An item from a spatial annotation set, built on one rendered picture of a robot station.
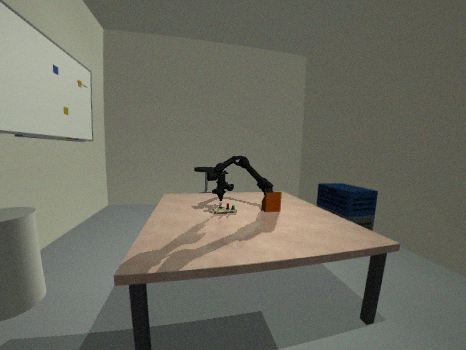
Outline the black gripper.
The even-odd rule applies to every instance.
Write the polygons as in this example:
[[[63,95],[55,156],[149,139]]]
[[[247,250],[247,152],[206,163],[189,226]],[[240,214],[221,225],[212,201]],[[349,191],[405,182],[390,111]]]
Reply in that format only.
[[[225,180],[224,180],[224,181],[219,181],[219,180],[217,180],[217,182],[216,182],[216,183],[217,183],[217,187],[216,187],[216,189],[213,189],[213,190],[212,190],[212,194],[217,194],[217,196],[218,196],[218,198],[219,198],[220,201],[222,201],[223,195],[224,195],[224,193],[226,192],[226,191],[224,190],[224,188],[223,188],[223,185],[224,185],[225,182],[226,182]]]

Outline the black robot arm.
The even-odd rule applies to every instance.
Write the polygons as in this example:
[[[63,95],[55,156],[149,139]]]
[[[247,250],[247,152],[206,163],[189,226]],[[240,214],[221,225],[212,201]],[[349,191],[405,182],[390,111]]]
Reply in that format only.
[[[240,159],[240,160],[239,160]],[[236,162],[239,160],[239,162]],[[236,164],[237,166],[241,166],[245,168],[257,181],[257,186],[264,192],[264,196],[267,192],[273,192],[273,184],[271,184],[266,178],[261,177],[254,168],[250,165],[249,160],[244,156],[232,156],[230,159],[226,160],[223,163],[218,163],[214,169],[214,172],[207,172],[207,180],[208,181],[224,181],[225,174],[228,174],[226,171],[222,172],[226,167],[231,165],[232,163]],[[224,189],[228,191],[232,191],[234,189],[233,184],[228,184],[228,182],[224,183]]]

